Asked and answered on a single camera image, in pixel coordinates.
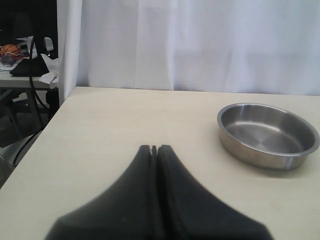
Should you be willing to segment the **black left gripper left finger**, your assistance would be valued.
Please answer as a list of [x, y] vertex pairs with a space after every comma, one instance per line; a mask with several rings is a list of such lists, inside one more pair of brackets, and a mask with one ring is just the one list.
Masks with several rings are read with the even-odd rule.
[[102, 194], [58, 218], [48, 240], [154, 240], [156, 148], [139, 147], [123, 174]]

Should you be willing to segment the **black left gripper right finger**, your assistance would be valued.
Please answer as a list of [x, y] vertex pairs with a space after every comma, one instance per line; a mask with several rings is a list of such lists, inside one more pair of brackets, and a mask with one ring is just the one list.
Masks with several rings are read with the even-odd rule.
[[268, 228], [210, 193], [173, 148], [157, 154], [158, 196], [167, 240], [271, 240]]

